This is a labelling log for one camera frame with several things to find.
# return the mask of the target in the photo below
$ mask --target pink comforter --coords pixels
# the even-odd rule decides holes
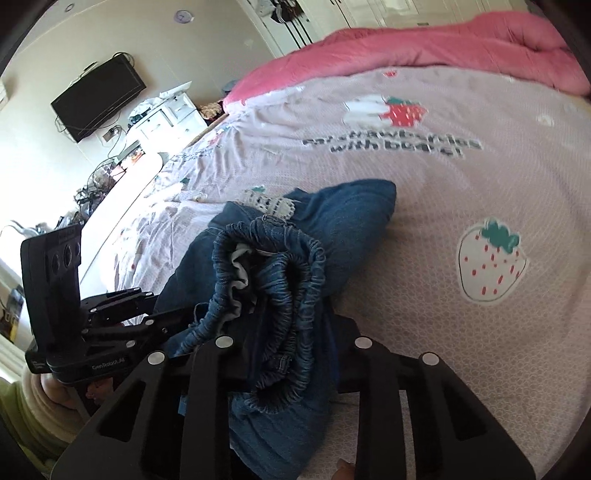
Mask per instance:
[[[340,30],[252,71],[225,103],[312,78],[387,66],[430,65],[503,73],[573,95],[591,92],[589,80],[548,20],[524,12],[494,12],[445,27]]]

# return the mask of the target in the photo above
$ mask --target black tv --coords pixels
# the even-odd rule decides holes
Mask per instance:
[[[51,106],[64,128],[80,142],[146,88],[125,54],[85,74]]]

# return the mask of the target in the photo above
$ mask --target white wall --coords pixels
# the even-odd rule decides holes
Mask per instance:
[[[176,24],[179,9],[190,10],[195,20]],[[2,75],[9,101],[0,111],[0,228],[8,219],[54,226],[106,158],[110,148],[97,136],[76,145],[59,134],[51,108],[92,62],[117,51],[135,57],[148,88],[123,110],[119,123],[126,127],[129,111],[142,98],[192,80],[195,103],[217,100],[227,82],[272,59],[236,0],[106,0],[35,36]]]

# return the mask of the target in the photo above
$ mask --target white dresser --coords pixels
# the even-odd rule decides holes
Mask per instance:
[[[180,153],[207,123],[186,93],[170,98],[149,111],[127,133],[126,144],[139,141],[146,153]]]

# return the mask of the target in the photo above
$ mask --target finger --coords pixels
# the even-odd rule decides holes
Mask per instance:
[[[339,458],[339,460],[336,462],[336,467],[338,469],[351,468],[351,464],[349,462],[345,462],[342,458]]]
[[[104,385],[107,385],[107,384],[112,383],[112,382],[113,382],[113,379],[112,378],[103,378],[101,380],[96,380],[95,382],[93,382],[93,385],[96,388],[100,388],[100,387],[103,387]]]
[[[41,388],[53,403],[62,405],[71,410],[76,409],[76,403],[71,398],[67,388],[59,383],[51,374],[41,375]]]

